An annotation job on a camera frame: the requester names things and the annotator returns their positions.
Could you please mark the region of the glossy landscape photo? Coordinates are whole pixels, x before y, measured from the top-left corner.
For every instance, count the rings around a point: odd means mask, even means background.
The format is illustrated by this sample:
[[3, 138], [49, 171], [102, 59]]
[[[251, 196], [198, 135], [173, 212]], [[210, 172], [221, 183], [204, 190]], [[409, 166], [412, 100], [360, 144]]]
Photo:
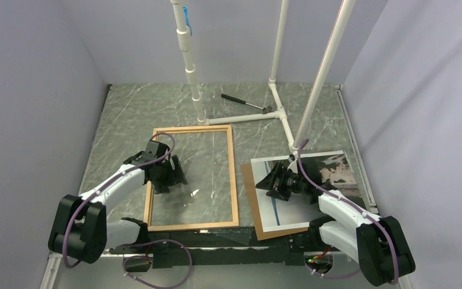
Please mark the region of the glossy landscape photo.
[[[357, 205], [365, 206], [344, 151], [303, 154], [301, 160], [305, 172], [313, 182], [327, 190], [338, 190]], [[266, 195], [268, 190], [255, 188], [263, 231], [303, 228], [311, 220], [324, 216], [317, 204], [321, 192], [297, 172], [297, 164], [290, 163], [288, 156], [252, 159], [250, 164], [254, 187], [269, 174], [276, 162], [281, 162], [284, 169], [297, 173], [299, 182], [288, 201], [269, 197]]]

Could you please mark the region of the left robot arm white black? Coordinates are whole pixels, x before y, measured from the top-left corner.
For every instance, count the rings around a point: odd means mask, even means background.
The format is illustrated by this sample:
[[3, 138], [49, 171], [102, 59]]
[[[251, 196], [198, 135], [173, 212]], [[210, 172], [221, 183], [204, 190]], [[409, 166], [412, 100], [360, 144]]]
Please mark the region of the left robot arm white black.
[[107, 216], [124, 197], [150, 184], [156, 193], [187, 184], [179, 157], [159, 141], [149, 140], [146, 148], [124, 160], [119, 169], [103, 183], [85, 193], [65, 195], [55, 214], [48, 249], [64, 257], [66, 267], [75, 263], [94, 263], [107, 249], [127, 246], [140, 253], [150, 242], [146, 222], [123, 217], [108, 222]]

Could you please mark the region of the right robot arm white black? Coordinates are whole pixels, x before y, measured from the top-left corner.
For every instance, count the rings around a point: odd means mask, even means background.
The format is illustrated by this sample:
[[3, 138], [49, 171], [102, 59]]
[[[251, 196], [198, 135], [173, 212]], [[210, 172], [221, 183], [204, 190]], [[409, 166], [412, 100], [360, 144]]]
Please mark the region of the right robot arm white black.
[[413, 273], [416, 264], [398, 220], [360, 207], [323, 177], [322, 167], [309, 158], [277, 161], [254, 186], [274, 200], [288, 202], [299, 194], [316, 205], [320, 215], [307, 226], [310, 247], [339, 249], [359, 265], [371, 285], [395, 283]]

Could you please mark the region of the brown backing board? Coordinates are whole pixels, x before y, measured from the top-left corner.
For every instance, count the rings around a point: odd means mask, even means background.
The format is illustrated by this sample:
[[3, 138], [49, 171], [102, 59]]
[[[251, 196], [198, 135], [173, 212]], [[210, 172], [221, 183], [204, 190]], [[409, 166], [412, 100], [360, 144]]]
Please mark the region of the brown backing board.
[[259, 204], [258, 204], [256, 193], [255, 193], [254, 178], [253, 178], [253, 171], [251, 168], [251, 164], [242, 164], [240, 165], [240, 168], [241, 168], [241, 173], [243, 177], [245, 193], [247, 195], [252, 219], [254, 221], [256, 237], [259, 241], [277, 238], [277, 237], [284, 237], [284, 236], [302, 233], [302, 232], [307, 232], [308, 230], [307, 225], [303, 228], [282, 229], [279, 231], [264, 232], [263, 227], [262, 227], [261, 217], [260, 217]]

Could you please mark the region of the white PVC pipe stand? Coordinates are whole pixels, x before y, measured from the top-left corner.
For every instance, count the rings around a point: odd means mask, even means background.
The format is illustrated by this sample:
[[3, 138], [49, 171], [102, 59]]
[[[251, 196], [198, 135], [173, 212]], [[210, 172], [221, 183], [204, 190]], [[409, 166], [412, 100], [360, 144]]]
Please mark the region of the white PVC pipe stand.
[[203, 104], [203, 94], [201, 92], [197, 78], [197, 69], [191, 54], [191, 36], [189, 35], [188, 28], [185, 25], [185, 19], [183, 15], [183, 1], [171, 0], [170, 3], [173, 7], [177, 39], [180, 51], [183, 55], [186, 80], [191, 92], [191, 100], [196, 111], [197, 123], [199, 127], [208, 125], [211, 128], [216, 128], [217, 125], [220, 124], [251, 122], [264, 119], [278, 119], [281, 121], [285, 136], [288, 141], [289, 150], [291, 152], [298, 151], [299, 153], [300, 150], [298, 147], [302, 143], [302, 136], [307, 130], [310, 117], [312, 116], [312, 113], [315, 109], [320, 92], [325, 83], [325, 80], [327, 79], [331, 64], [334, 60], [337, 49], [342, 40], [343, 33], [347, 27], [349, 18], [356, 2], [353, 0], [345, 0], [340, 3], [336, 20], [333, 24], [330, 37], [325, 47], [324, 54], [319, 65], [315, 81], [313, 83], [310, 96], [304, 109], [303, 117], [296, 135], [293, 135], [291, 131], [287, 112], [280, 99], [279, 90], [276, 83], [290, 1], [284, 0], [281, 3], [279, 22], [276, 31], [273, 62], [268, 78], [268, 89], [273, 96], [274, 102], [276, 104], [276, 110], [268, 114], [246, 114], [242, 116], [221, 117], [216, 119], [210, 119], [206, 116], [205, 106]]

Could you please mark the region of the blue clip on pipe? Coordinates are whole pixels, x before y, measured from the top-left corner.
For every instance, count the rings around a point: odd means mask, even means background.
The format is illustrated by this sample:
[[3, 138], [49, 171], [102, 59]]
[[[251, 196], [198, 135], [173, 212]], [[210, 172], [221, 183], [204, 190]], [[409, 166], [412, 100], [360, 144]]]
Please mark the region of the blue clip on pipe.
[[192, 31], [192, 28], [191, 28], [191, 24], [189, 22], [188, 9], [187, 9], [186, 6], [183, 6], [183, 15], [184, 15], [184, 19], [185, 19], [185, 25], [186, 25], [186, 27], [188, 28], [188, 31], [189, 31], [189, 35], [192, 36], [193, 31]]

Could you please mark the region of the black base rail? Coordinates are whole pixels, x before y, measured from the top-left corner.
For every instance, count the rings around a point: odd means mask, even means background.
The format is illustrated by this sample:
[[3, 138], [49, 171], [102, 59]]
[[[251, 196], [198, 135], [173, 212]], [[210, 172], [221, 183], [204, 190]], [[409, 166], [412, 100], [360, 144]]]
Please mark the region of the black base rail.
[[195, 266], [270, 263], [302, 266], [316, 255], [322, 256], [320, 260], [328, 264], [339, 251], [313, 243], [307, 232], [260, 240], [253, 227], [236, 227], [185, 231], [151, 229], [142, 245], [112, 245], [102, 254], [149, 256], [153, 268], [167, 269], [187, 265], [189, 261]]

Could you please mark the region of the black handled hammer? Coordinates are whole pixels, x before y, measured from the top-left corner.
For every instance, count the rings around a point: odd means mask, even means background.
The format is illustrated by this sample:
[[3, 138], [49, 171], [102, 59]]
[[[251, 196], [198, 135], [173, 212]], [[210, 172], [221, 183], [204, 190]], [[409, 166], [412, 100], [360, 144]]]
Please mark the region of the black handled hammer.
[[238, 99], [238, 98], [235, 98], [235, 97], [233, 97], [233, 96], [226, 95], [226, 94], [221, 94], [221, 97], [222, 97], [223, 99], [227, 99], [227, 100], [229, 100], [229, 101], [236, 102], [236, 103], [238, 103], [238, 104], [248, 105], [248, 106], [257, 108], [257, 109], [261, 110], [262, 114], [268, 114], [268, 113], [273, 112], [273, 108], [272, 108], [271, 106], [261, 107], [261, 106], [252, 104], [252, 103], [250, 103], [250, 102], [247, 102], [247, 101], [245, 101], [245, 100]]

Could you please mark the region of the aluminium extrusion rail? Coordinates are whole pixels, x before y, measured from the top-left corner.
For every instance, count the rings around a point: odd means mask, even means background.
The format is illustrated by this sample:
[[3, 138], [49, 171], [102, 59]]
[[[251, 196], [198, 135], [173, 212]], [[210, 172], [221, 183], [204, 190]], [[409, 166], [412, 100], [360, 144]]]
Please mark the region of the aluminium extrusion rail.
[[68, 269], [51, 253], [42, 288], [370, 288], [359, 265], [339, 252], [330, 263], [316, 255], [302, 266], [238, 264], [153, 268], [149, 256], [103, 256], [92, 264]]

